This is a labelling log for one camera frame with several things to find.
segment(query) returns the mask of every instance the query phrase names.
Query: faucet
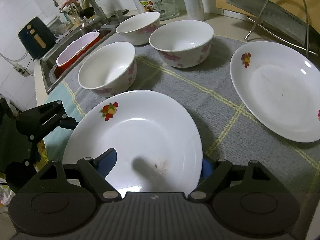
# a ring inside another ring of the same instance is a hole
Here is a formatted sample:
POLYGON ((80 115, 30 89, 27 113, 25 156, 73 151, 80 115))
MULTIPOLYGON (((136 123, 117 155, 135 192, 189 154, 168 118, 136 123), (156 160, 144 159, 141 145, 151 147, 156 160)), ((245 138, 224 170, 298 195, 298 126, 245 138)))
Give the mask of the faucet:
POLYGON ((92 5, 92 7, 94 8, 94 11, 95 11, 95 13, 97 15, 95 18, 90 20, 90 21, 92 21, 92 24, 93 23, 98 23, 98 22, 101 22, 102 24, 109 23, 109 21, 108 21, 106 15, 104 14, 102 8, 98 6, 96 1, 95 0, 88 0, 88 1, 92 5))

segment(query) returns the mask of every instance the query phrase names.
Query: round plate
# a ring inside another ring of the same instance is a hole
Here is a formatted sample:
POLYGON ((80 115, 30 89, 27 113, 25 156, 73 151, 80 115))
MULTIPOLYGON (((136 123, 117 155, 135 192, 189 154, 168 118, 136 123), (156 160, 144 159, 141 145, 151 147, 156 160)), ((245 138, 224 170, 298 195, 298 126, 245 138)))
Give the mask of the round plate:
POLYGON ((250 42, 233 54, 230 74, 266 127, 297 142, 320 139, 320 72, 306 57, 278 43, 250 42))
POLYGON ((117 161, 106 180, 122 197, 127 191, 188 195, 199 182, 198 129, 183 106, 164 94, 129 91, 97 105, 73 131, 63 163, 96 158, 109 148, 117 161))

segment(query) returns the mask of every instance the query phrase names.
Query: countertop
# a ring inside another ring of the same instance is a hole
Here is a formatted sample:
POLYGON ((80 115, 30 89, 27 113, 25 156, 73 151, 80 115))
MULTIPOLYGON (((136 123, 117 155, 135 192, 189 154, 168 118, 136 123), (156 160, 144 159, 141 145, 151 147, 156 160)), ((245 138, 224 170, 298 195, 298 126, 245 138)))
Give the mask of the countertop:
MULTIPOLYGON (((173 21, 185 20, 187 19, 187 14, 185 11, 180 11, 180 15, 174 19, 162 21, 162 24, 167 24, 173 21)), ((252 28, 252 23, 243 21, 236 18, 226 17, 217 14, 205 14, 205 22, 208 23, 214 29, 214 34, 219 36, 225 36, 233 38, 236 40, 244 41, 244 37, 252 28)), ((247 41, 254 41, 257 39, 265 39, 270 41, 275 41, 275 39, 261 30, 259 27, 256 27, 255 31, 251 34, 250 38, 247 41)), ((39 61, 34 61, 34 71, 35 71, 35 87, 36 87, 36 101, 37 105, 42 105, 46 102, 48 95, 44 88, 44 82, 42 78, 42 72, 40 68, 39 61)), ((318 224, 320 223, 320 204, 316 209, 315 215, 311 222, 308 235, 306 240, 315 239, 316 236, 320 235, 320 229, 318 224)))

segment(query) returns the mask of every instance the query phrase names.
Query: fruit decoration on plate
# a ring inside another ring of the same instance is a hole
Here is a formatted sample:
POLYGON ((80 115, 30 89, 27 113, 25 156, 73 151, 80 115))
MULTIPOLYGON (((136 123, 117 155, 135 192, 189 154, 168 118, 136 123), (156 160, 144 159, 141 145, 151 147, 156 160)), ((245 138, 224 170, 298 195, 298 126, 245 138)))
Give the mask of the fruit decoration on plate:
POLYGON ((110 118, 113 118, 113 115, 116 113, 118 106, 119 106, 119 104, 117 102, 105 105, 100 110, 100 113, 102 113, 101 117, 104 117, 105 121, 108 121, 110 118))
POLYGON ((250 63, 250 57, 251 57, 251 53, 245 53, 242 55, 241 60, 242 60, 242 64, 244 65, 244 68, 249 67, 249 63, 250 63))

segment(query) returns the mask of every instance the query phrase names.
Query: floral bowl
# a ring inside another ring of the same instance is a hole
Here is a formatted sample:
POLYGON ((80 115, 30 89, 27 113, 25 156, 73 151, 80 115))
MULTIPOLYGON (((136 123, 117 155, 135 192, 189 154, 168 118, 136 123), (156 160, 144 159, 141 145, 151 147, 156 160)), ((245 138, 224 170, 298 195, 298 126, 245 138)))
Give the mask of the floral bowl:
POLYGON ((128 42, 120 41, 90 55, 80 68, 78 82, 81 87, 99 96, 111 97, 126 91, 136 75, 135 48, 128 42))
POLYGON ((150 35, 160 27, 159 18, 158 12, 141 13, 122 22, 116 32, 133 45, 146 44, 150 35))
POLYGON ((204 22, 172 22, 154 31, 149 43, 170 66, 187 68, 203 62, 209 55, 213 28, 204 22))

